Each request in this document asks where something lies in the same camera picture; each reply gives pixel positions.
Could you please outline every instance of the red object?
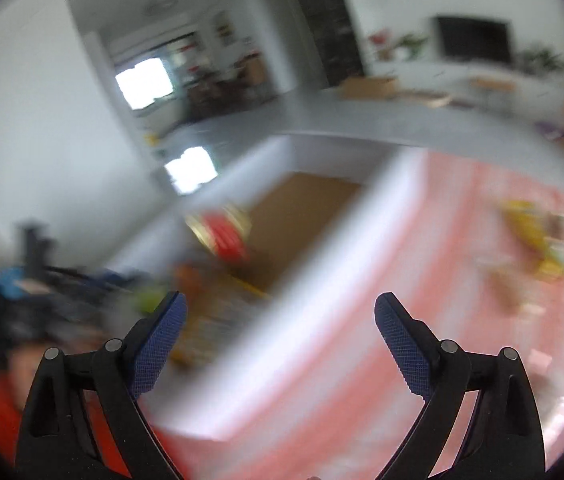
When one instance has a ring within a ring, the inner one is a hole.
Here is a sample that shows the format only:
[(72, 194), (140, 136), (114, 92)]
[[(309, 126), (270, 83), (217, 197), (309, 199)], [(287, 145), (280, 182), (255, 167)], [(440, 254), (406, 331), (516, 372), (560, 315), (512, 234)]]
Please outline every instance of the red object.
[(242, 235), (226, 215), (210, 213), (202, 220), (213, 241), (215, 255), (220, 260), (241, 262), (246, 258), (246, 245)]
[[(17, 435), (22, 421), (22, 413), (14, 406), (10, 395), (11, 386), (8, 377), (0, 374), (0, 454), (10, 465), (15, 465), (15, 451), (17, 449)], [(90, 419), (93, 435), (97, 442), (104, 465), (121, 475), (130, 478), (130, 473), (124, 459), (115, 445), (113, 435), (104, 418), (104, 412), (96, 396), (88, 399), (86, 403), (88, 418)], [(156, 428), (151, 428), (162, 449), (169, 456), (174, 465), (179, 469), (184, 478), (190, 478), (188, 468), (183, 463), (174, 446), (174, 438), (162, 433)]]
[(375, 34), (371, 34), (368, 39), (373, 43), (375, 46), (384, 46), (389, 41), (389, 29), (383, 28), (379, 32)]

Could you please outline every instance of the blue textured grip pad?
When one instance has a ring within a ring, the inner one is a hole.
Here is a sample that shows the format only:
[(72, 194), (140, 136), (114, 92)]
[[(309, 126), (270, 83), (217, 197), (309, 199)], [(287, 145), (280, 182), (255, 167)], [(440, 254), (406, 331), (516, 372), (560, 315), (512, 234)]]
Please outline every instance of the blue textured grip pad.
[(375, 324), (393, 354), (409, 390), (428, 401), (432, 393), (428, 360), (402, 324), (391, 303), (383, 296), (375, 302)]
[(178, 294), (135, 358), (132, 382), (128, 385), (133, 399), (153, 389), (186, 320), (187, 299)]

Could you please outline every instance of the television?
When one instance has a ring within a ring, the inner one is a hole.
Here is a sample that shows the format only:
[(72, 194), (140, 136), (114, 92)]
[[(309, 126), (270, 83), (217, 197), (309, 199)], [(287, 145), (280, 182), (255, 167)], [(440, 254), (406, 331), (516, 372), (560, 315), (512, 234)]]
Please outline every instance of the television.
[(444, 57), (513, 65), (508, 23), (460, 16), (437, 16), (436, 21)]

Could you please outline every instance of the grey floor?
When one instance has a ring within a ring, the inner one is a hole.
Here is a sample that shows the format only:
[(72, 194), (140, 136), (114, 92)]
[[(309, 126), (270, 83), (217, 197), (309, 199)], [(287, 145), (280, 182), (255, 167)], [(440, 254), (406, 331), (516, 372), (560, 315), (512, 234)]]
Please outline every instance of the grey floor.
[(279, 132), (323, 132), (424, 146), (499, 164), (564, 190), (564, 150), (527, 121), (476, 108), (342, 101), (332, 90), (301, 88), (253, 110), (185, 126), (160, 148), (167, 162), (189, 147), (203, 146), (221, 171), (249, 147)]

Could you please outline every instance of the white cabinet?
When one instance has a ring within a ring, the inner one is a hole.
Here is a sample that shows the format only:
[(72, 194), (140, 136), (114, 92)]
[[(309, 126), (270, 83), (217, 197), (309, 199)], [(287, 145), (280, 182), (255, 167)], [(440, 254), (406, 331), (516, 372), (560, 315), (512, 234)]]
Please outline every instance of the white cabinet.
[[(564, 124), (564, 86), (559, 82), (478, 63), (379, 61), (370, 64), (368, 69), (374, 76), (398, 77), (402, 89), (449, 92), (454, 97), (477, 106), (484, 104), (484, 94), (472, 87), (472, 78), (511, 80), (517, 85), (513, 95), (513, 111), (516, 115), (531, 121)], [(497, 98), (498, 96), (492, 96), (492, 102), (495, 103)]]

